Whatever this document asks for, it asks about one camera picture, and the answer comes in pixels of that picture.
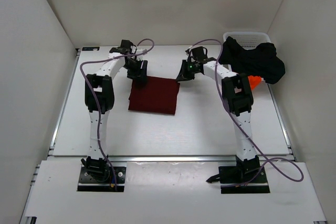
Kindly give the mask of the dark red t shirt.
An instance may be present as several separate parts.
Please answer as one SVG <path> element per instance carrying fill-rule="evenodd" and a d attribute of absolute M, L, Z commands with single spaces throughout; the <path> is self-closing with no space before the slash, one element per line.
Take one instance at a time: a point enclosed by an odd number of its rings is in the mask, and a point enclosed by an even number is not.
<path fill-rule="evenodd" d="M 174 79 L 147 77 L 147 83 L 132 82 L 128 110 L 174 115 L 180 83 Z"/>

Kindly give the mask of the black t shirt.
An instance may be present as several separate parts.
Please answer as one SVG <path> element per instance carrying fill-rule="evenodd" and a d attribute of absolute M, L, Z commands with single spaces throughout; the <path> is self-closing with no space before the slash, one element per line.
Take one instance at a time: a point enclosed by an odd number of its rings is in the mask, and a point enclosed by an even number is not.
<path fill-rule="evenodd" d="M 286 73 L 285 64 L 277 57 L 274 44 L 265 42 L 247 50 L 231 36 L 223 43 L 219 63 L 230 65 L 236 73 L 260 76 L 268 84 L 277 83 Z"/>

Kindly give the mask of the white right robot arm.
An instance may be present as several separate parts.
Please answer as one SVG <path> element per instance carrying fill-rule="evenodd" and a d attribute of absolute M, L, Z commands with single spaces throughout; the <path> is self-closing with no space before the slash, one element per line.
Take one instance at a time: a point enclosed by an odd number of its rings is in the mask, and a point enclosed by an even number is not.
<path fill-rule="evenodd" d="M 190 47 L 187 58 L 182 61 L 177 82 L 195 79 L 197 73 L 215 80 L 224 109 L 231 117 L 236 137 L 236 166 L 228 172 L 220 172 L 207 179 L 207 183 L 230 178 L 238 182 L 247 182 L 260 168 L 255 146 L 251 142 L 251 107 L 253 95 L 246 74 L 237 74 L 220 65 L 215 58 L 207 56 L 205 47 Z"/>

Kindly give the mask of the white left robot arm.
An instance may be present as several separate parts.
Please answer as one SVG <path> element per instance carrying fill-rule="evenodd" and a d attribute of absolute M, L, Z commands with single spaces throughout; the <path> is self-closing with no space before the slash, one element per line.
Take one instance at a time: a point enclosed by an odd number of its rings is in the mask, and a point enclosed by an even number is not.
<path fill-rule="evenodd" d="M 127 78 L 145 84 L 148 61 L 143 56 L 151 51 L 139 49 L 129 40 L 113 47 L 105 60 L 83 62 L 79 69 L 85 80 L 85 105 L 90 116 L 90 144 L 87 158 L 82 159 L 86 172 L 100 183 L 115 181 L 115 170 L 106 150 L 107 122 L 114 107 L 113 79 L 124 68 Z"/>

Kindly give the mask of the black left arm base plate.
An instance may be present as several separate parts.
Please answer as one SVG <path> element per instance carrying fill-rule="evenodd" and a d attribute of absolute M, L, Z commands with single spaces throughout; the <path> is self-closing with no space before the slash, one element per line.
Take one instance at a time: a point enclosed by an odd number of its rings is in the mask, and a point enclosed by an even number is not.
<path fill-rule="evenodd" d="M 124 192 L 127 168 L 111 166 L 104 159 L 81 159 L 81 170 L 78 178 L 77 191 L 85 192 Z"/>

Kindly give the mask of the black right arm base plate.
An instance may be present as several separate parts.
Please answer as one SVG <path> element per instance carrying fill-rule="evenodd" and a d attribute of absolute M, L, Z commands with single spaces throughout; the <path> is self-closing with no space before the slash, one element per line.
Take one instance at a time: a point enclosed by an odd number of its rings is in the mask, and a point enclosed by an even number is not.
<path fill-rule="evenodd" d="M 236 166 L 220 166 L 218 174 L 209 177 L 207 183 L 220 183 L 221 194 L 268 194 L 270 188 L 265 169 L 243 172 Z"/>

